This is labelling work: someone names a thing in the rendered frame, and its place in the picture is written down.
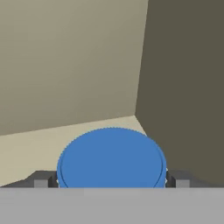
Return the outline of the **blue round condiment lid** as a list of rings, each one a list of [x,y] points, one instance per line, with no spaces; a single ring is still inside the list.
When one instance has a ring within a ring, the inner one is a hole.
[[[62,151],[57,178],[65,188],[163,188],[166,160],[156,142],[139,131],[94,129]]]

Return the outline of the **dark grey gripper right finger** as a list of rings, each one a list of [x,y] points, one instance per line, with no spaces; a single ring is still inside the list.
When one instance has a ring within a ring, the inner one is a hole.
[[[166,172],[165,186],[174,188],[214,187],[213,184],[195,178],[189,171],[178,171],[178,170],[168,170]]]

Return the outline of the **beige cabinet interior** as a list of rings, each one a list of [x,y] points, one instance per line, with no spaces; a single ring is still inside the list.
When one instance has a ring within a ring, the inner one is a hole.
[[[224,186],[224,0],[0,0],[0,186],[106,126]]]

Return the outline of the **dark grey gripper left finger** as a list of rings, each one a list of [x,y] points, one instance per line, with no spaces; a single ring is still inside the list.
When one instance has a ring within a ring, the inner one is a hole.
[[[56,171],[35,171],[30,176],[19,181],[9,183],[4,187],[9,188],[58,188]]]

